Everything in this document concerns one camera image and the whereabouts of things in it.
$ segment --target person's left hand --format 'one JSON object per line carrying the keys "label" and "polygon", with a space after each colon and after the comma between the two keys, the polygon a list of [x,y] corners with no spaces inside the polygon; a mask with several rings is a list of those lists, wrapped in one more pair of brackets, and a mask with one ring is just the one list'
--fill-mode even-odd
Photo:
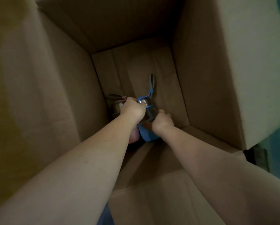
{"label": "person's left hand", "polygon": [[123,107],[121,108],[120,115],[127,115],[132,119],[135,119],[136,123],[138,123],[144,117],[145,110],[145,103],[137,103],[137,100],[135,98],[128,97]]}

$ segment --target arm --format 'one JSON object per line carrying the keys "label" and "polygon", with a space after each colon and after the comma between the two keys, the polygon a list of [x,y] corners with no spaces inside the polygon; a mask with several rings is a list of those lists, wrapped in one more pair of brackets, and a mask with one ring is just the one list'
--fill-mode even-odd
{"label": "arm", "polygon": [[227,225],[280,224],[278,178],[174,127],[163,110],[152,127]]}
{"label": "arm", "polygon": [[145,104],[122,113],[24,185],[0,208],[0,224],[96,224],[117,179]]}

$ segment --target person's left arm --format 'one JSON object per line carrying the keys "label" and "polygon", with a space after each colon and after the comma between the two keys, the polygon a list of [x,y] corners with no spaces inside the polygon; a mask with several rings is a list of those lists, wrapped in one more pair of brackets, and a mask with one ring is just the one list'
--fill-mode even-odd
{"label": "person's left arm", "polygon": [[0,224],[96,224],[129,136],[145,104],[128,98],[121,115],[46,167],[0,208]]}

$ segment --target hand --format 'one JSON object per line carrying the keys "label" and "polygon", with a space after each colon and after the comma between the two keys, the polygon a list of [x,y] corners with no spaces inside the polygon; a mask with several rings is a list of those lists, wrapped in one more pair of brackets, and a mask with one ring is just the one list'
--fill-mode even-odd
{"label": "hand", "polygon": [[171,119],[170,114],[165,114],[165,111],[162,109],[159,109],[159,113],[155,120],[153,121],[152,129],[153,132],[163,138],[163,132],[168,129],[174,127],[174,123]]}
{"label": "hand", "polygon": [[121,108],[120,115],[126,115],[136,121],[136,124],[142,120],[145,115],[146,104],[137,103],[137,100],[132,97],[128,97],[123,107]]}

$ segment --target person's right arm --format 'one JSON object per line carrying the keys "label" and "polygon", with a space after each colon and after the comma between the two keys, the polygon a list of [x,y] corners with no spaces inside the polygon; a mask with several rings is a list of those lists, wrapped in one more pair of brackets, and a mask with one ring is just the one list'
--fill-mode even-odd
{"label": "person's right arm", "polygon": [[278,178],[174,127],[163,110],[152,128],[227,225],[280,224]]}

